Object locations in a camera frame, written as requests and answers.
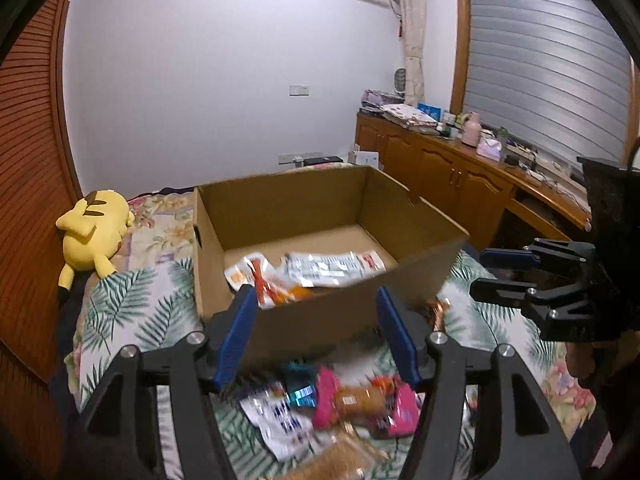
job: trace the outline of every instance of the wooden desk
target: wooden desk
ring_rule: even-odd
[[[386,173],[468,230],[477,250],[491,246],[510,214],[545,238],[588,239],[590,215],[571,198],[520,168],[479,156],[458,140],[421,135],[359,114],[356,143],[379,152]]]

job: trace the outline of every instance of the window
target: window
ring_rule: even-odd
[[[574,166],[623,157],[631,60],[590,0],[468,0],[468,16],[463,112]]]

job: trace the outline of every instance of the white snack package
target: white snack package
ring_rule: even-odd
[[[351,285],[380,272],[385,264],[376,251],[346,254],[289,253],[282,259],[286,275],[304,287]]]
[[[248,254],[235,265],[225,269],[225,277],[236,292],[245,284],[255,286],[258,305],[263,309],[304,300],[312,295],[283,270],[273,267],[262,253]]]
[[[306,454],[314,426],[308,416],[292,412],[284,397],[264,393],[242,399],[240,406],[280,462]]]

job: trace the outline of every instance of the open cardboard box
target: open cardboard box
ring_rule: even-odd
[[[251,176],[196,191],[196,304],[206,321],[233,292],[224,270],[248,253],[274,265],[289,252],[375,250],[386,272],[309,300],[259,310],[242,368],[316,354],[376,325],[376,292],[409,306],[435,298],[468,233],[370,167]]]

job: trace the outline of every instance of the pink thermos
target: pink thermos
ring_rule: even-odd
[[[476,112],[467,114],[462,121],[462,142],[467,146],[474,148],[480,142],[480,133],[482,132],[482,124],[480,124],[480,116]]]

